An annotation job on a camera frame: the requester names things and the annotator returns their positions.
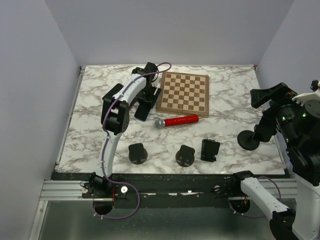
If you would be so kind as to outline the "black phone blue case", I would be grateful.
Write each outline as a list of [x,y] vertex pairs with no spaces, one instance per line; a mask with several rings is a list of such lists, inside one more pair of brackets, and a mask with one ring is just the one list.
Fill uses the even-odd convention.
[[134,117],[141,121],[146,121],[150,110],[152,109],[150,102],[140,101]]

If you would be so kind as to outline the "black round-base phone holder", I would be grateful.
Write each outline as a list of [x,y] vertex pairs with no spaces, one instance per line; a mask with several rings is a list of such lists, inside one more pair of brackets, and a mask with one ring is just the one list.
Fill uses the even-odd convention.
[[243,130],[237,135],[238,144],[247,151],[257,149],[260,142],[267,143],[276,132],[274,126],[255,125],[254,131]]

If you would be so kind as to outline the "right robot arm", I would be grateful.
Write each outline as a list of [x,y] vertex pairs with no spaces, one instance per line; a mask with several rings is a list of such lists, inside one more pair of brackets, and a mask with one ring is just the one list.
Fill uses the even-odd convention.
[[262,113],[262,119],[279,130],[286,143],[297,186],[296,209],[277,200],[250,172],[232,175],[230,191],[247,195],[269,221],[277,240],[320,238],[320,101],[299,104],[284,98]]

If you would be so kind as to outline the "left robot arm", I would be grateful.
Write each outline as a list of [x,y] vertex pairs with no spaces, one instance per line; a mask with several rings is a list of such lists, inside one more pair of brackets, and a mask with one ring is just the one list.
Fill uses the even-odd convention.
[[100,160],[89,177],[89,186],[101,198],[111,191],[111,182],[106,179],[113,173],[113,161],[118,142],[130,123],[130,109],[135,103],[135,117],[145,121],[155,106],[161,89],[152,85],[159,74],[159,66],[148,62],[144,68],[132,70],[127,84],[118,83],[102,99],[101,124],[105,132],[100,151]]

